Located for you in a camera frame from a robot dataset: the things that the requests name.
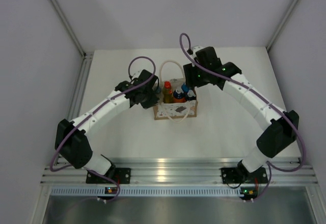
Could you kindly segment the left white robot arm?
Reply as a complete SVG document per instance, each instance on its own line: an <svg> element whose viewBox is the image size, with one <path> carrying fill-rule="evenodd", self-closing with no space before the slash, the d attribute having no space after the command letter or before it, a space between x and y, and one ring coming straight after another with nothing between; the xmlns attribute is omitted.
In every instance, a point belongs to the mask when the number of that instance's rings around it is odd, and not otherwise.
<svg viewBox="0 0 326 224"><path fill-rule="evenodd" d="M142 70L131 81L119 83L102 102L83 115L57 128L55 150L75 169L86 169L104 183L114 180L116 166L99 152L96 133L110 120L134 105L148 109L158 102L158 77Z"/></svg>

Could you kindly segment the yellow bottle red cap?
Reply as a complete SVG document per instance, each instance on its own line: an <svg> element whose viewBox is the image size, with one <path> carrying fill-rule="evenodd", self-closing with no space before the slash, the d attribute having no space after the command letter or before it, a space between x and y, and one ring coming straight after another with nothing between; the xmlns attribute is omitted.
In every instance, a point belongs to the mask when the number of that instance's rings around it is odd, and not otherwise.
<svg viewBox="0 0 326 224"><path fill-rule="evenodd" d="M164 87L162 89L163 93L163 102L164 103L173 103L173 89L169 81L164 82Z"/></svg>

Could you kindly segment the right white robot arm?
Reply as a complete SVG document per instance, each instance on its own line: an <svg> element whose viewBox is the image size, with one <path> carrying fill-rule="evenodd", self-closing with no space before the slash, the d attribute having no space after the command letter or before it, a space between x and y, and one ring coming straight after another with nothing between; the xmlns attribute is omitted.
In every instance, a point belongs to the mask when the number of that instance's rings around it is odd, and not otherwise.
<svg viewBox="0 0 326 224"><path fill-rule="evenodd" d="M234 98L260 126L254 148L236 166L238 178L249 182L256 171L297 141L299 115L268 101L232 62L222 63L213 47L191 47L183 51L190 60L183 66L186 84L199 88L208 84Z"/></svg>

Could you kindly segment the orange spray bottle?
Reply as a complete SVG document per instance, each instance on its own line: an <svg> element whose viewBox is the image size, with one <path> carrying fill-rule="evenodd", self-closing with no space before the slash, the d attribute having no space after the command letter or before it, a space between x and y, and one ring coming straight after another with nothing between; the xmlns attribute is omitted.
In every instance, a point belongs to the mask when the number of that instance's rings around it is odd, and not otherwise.
<svg viewBox="0 0 326 224"><path fill-rule="evenodd" d="M183 92L184 92L185 94L187 94L187 93L188 93L188 91L189 91L189 88L188 88L188 86L187 86L187 85L185 85L185 84L183 84L183 85L181 86L181 89L183 90Z"/></svg>
<svg viewBox="0 0 326 224"><path fill-rule="evenodd" d="M182 89L177 88L173 93L173 101L174 103L185 103L185 95Z"/></svg>
<svg viewBox="0 0 326 224"><path fill-rule="evenodd" d="M193 90L189 90L187 95L186 95L187 101L193 101L197 99L197 95Z"/></svg>

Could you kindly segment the canvas jute tote bag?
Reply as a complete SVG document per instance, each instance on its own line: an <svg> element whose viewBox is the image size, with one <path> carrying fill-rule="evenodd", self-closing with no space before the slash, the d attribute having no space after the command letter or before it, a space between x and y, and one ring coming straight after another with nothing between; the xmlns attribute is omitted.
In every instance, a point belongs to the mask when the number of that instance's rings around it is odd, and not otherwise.
<svg viewBox="0 0 326 224"><path fill-rule="evenodd" d="M164 103L163 102L163 93L162 89L164 87L164 80L162 79L162 70L165 64L173 63L179 67L181 70L182 77L181 78L173 78L167 80L171 83L173 91L176 88L181 88L183 84L185 84L185 74L183 71L183 67L176 61L167 60L164 61L158 72L158 85L161 87L161 93L158 94L159 101L158 104L153 107L154 112L154 120L170 120L174 123L182 123L186 118L195 118L197 116L197 107L198 100L187 101L185 103Z"/></svg>

